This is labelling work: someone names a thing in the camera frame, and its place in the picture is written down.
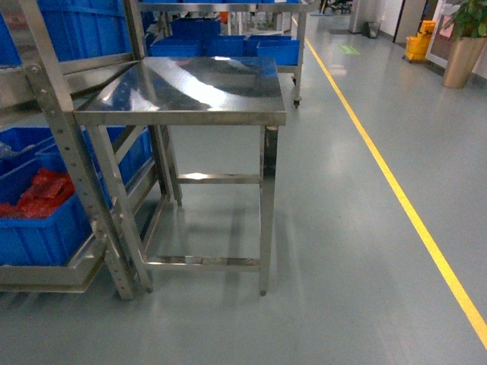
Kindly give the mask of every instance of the table leg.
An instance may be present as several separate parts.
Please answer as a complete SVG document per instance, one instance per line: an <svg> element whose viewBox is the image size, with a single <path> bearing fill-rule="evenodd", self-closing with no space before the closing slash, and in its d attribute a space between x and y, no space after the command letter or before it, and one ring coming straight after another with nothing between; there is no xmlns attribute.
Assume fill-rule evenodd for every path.
<svg viewBox="0 0 487 365"><path fill-rule="evenodd" d="M260 132L259 291L262 296L266 295L269 287L278 131L279 127L263 126Z"/></svg>

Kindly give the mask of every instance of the red item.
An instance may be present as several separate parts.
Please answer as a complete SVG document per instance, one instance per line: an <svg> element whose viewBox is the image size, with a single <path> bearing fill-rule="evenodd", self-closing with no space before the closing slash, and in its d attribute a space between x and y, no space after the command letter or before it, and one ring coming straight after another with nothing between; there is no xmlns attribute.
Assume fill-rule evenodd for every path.
<svg viewBox="0 0 487 365"><path fill-rule="evenodd" d="M31 181L32 186L21 195L17 205L0 204L0 218L45 219L75 194L67 173L41 167Z"/></svg>

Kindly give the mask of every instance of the metal cart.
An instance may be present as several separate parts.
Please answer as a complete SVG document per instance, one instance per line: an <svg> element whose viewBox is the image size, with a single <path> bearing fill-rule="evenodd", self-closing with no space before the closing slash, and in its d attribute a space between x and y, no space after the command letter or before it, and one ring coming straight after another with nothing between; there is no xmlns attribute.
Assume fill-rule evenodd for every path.
<svg viewBox="0 0 487 365"><path fill-rule="evenodd" d="M266 80L265 87L254 88L256 94L253 95L253 99L256 103L249 105L241 103L242 100L233 100L233 104L224 105L228 109L218 113L203 110L201 105L193 105L196 110L189 108L185 111L177 110L174 105L169 107L167 104L170 103L170 98L167 98L164 90L169 91L169 86L177 89L171 80L174 74L161 71L160 62L169 62L166 59L145 58L140 11L155 9L164 11L167 10L167 6L170 6L171 10L178 7L183 10L183 7L187 7L185 8L187 11L224 11L231 8L235 11L278 9L299 12L298 35L301 39L299 66L279 68L279 71L294 73L296 78L294 101L299 104L305 11L309 6L305 4L159 5L139 4L136 0L124 0L124 6L132 41L132 53L58 62L36 0L0 2L0 11L4 17L14 15L21 20L14 26L10 26L10 32L22 60L22 66L19 68L0 70L2 85L0 126L8 125L39 111L43 112L53 131L54 139L81 203L91 220L93 230L93 234L64 266L1 266L0 290L81 293L86 291L104 262L122 299L132 299L135 296L135 286L138 281L141 281L143 287L150 291L151 281L147 270L153 268L259 271L259 290L263 295L267 290L269 279L278 127L285 122L285 110L277 76L268 73L269 60L261 60L265 63L252 64L251 62L247 65L241 62L247 68L246 73L243 74L248 78ZM211 59L187 61L196 62L194 69L202 73L208 70L218 72L220 67L228 66L224 65L224 62L217 63ZM130 78L130 82L138 83L141 87L141 95L153 104L152 109L145 104L143 110L124 110L124 113L121 113L120 110L106 110L100 106L100 95L109 98L123 95L123 87L126 86L124 78ZM97 99L76 110L73 100L77 96L103 87L106 88ZM266 102L259 103L257 100L260 97L266 97ZM116 119L112 118L114 113L117 114ZM192 120L198 122L188 123L187 119L183 118L184 113L197 116ZM110 140L107 140L105 128L107 124L129 125L129 127L111 144ZM170 140L170 124L260 125L262 130L260 175L178 175ZM97 171L83 137L83 125L87 126L101 169L105 172L113 208L109 208L105 202ZM119 172L117 174L117 162L126 154L143 125L149 125L154 158L136 173L127 186L124 186L119 178ZM151 218L148 232L141 239L135 227L134 214L140 209L146 195L157 182L161 188L161 202ZM157 223L163 204L170 199L175 199L179 205L181 204L181 183L260 184L262 197L260 258L145 257L145 248L150 245L151 230Z"/></svg>

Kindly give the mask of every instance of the blue plastic bin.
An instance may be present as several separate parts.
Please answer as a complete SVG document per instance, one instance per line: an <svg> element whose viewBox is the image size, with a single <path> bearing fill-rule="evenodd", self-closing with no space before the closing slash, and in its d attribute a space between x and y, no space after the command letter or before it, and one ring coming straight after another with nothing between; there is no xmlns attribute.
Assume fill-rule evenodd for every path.
<svg viewBox="0 0 487 365"><path fill-rule="evenodd" d="M54 142L48 127L16 127L0 132L0 142L7 144L14 152L20 152L11 159L0 159L4 173L33 159L36 152Z"/></svg>
<svg viewBox="0 0 487 365"><path fill-rule="evenodd" d="M150 50L153 56L198 57L203 56L203 41L170 36L152 44Z"/></svg>
<svg viewBox="0 0 487 365"><path fill-rule="evenodd" d="M0 14L0 65L17 66L21 63L7 24Z"/></svg>
<svg viewBox="0 0 487 365"><path fill-rule="evenodd" d="M0 202L15 204L41 167L65 171L60 157L34 159L0 177ZM47 219L0 219L0 265L64 265L90 233L76 194Z"/></svg>
<svg viewBox="0 0 487 365"><path fill-rule="evenodd" d="M160 2L161 4L176 4L179 1L178 0L142 0L142 2L151 2L157 4Z"/></svg>
<svg viewBox="0 0 487 365"><path fill-rule="evenodd" d="M124 128L125 127L122 126L108 127L108 135L110 136L110 140L115 141L120 133L123 132ZM94 160L95 169L97 170L97 172L100 172L100 165L95 158L93 146L86 132L84 134L84 137L88 144L88 150L90 152L91 158ZM36 153L36 157L38 158L44 158L45 156L57 156L61 158L61 154L59 153L57 145L51 144L50 146L47 146L43 150ZM134 174L142 167L142 165L147 162L149 158L151 158L151 156L151 141L149 137L149 132L147 129L145 129L119 164L123 182L125 184L128 183L129 180L134 176Z"/></svg>
<svg viewBox="0 0 487 365"><path fill-rule="evenodd" d="M59 61L130 52L122 0L39 0Z"/></svg>
<svg viewBox="0 0 487 365"><path fill-rule="evenodd" d="M250 36L246 41L245 55L248 57L257 57L257 45L260 42L270 40L291 40L291 36Z"/></svg>
<svg viewBox="0 0 487 365"><path fill-rule="evenodd" d="M242 57L245 53L245 36L218 36L205 41L206 55Z"/></svg>
<svg viewBox="0 0 487 365"><path fill-rule="evenodd" d="M277 65L297 65L299 40L274 40L260 42L257 46L259 57L274 57Z"/></svg>
<svg viewBox="0 0 487 365"><path fill-rule="evenodd" d="M221 33L219 17L179 17L171 23L173 37L207 40Z"/></svg>
<svg viewBox="0 0 487 365"><path fill-rule="evenodd" d="M200 3L200 4L223 4L223 0L183 0L184 3Z"/></svg>

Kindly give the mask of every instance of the door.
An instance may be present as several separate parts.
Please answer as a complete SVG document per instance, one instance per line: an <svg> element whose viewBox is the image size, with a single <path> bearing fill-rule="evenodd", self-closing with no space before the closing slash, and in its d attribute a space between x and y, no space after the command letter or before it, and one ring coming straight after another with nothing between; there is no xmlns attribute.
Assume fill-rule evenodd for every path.
<svg viewBox="0 0 487 365"><path fill-rule="evenodd" d="M436 28L431 36L426 59L441 67L447 67L448 55L451 48L452 27L444 29L445 23L450 16L459 9L458 0L439 0L434 12L433 20L436 21Z"/></svg>

